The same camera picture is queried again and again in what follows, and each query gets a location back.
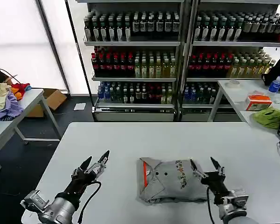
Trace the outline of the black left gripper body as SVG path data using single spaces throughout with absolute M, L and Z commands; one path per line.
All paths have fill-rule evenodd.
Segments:
M 80 198 L 86 187 L 95 181 L 96 178 L 97 175 L 94 172 L 90 172 L 89 174 L 80 173 L 72 175 L 71 182 L 62 192 L 62 198 L 70 202 L 75 208 L 78 208 Z

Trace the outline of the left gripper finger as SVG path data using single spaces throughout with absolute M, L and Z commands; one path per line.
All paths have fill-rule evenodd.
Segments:
M 71 175 L 71 178 L 78 179 L 78 178 L 84 177 L 84 173 L 87 170 L 91 160 L 92 160 L 92 156 L 90 156 L 85 161 L 83 161 L 82 164 L 78 168 L 74 169 L 74 171 Z
M 91 165 L 88 169 L 84 171 L 84 174 L 90 179 L 98 179 L 98 177 L 104 172 L 106 168 L 106 163 L 109 159 L 110 151 L 107 150 L 101 158 Z

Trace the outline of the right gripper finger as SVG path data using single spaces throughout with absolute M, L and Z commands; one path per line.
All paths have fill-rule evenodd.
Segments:
M 191 168 L 193 170 L 193 174 L 198 179 L 204 179 L 207 178 L 208 175 L 204 173 L 201 166 L 193 159 L 190 159 Z
M 219 175 L 225 175 L 224 173 L 224 167 L 222 167 L 217 160 L 215 160 L 213 157 L 210 157 L 216 171 Z

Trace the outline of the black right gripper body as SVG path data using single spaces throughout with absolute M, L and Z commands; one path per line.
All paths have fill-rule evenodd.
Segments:
M 214 204 L 223 204 L 223 198 L 230 193 L 224 184 L 225 176 L 219 175 L 218 171 L 206 172 L 205 175 L 201 183 L 207 185 L 214 194 Z

